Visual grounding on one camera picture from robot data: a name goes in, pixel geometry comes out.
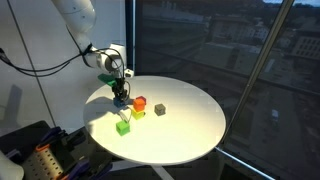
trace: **green cube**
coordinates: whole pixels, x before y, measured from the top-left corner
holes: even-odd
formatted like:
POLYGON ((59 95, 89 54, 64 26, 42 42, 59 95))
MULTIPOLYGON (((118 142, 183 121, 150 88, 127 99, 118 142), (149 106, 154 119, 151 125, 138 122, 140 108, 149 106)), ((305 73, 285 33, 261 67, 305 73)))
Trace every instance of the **green cube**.
POLYGON ((122 120, 116 124, 117 131, 120 134, 120 136, 123 136, 130 132, 130 124, 126 121, 122 120))

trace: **white wall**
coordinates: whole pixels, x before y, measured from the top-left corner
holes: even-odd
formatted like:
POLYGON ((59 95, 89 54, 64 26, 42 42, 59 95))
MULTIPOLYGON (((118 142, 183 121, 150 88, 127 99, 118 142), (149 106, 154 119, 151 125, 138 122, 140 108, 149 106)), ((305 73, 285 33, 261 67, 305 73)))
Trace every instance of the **white wall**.
MULTIPOLYGON (((12 63, 31 69, 6 1, 0 1, 0 24, 0 47, 12 63)), ((36 79, 0 62, 0 136, 40 120, 53 126, 36 79)))
MULTIPOLYGON (((65 23, 50 0, 11 0, 36 69, 52 67, 76 55, 78 50, 65 23)), ((125 45, 124 0, 93 0, 96 26, 89 34, 97 48, 111 42, 125 45)), ((102 72, 88 68, 78 58, 61 72, 40 79, 54 121, 72 132, 84 126, 82 111, 91 93, 103 84, 102 72)))

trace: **orange cube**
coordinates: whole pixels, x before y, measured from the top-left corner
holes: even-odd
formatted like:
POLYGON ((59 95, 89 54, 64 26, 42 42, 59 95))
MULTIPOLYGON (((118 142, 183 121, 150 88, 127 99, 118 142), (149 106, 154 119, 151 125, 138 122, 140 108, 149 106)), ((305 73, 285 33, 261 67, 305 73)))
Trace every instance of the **orange cube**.
POLYGON ((133 108, 137 112, 143 111, 144 107, 146 106, 146 103, 143 99, 135 99, 133 100, 133 108))

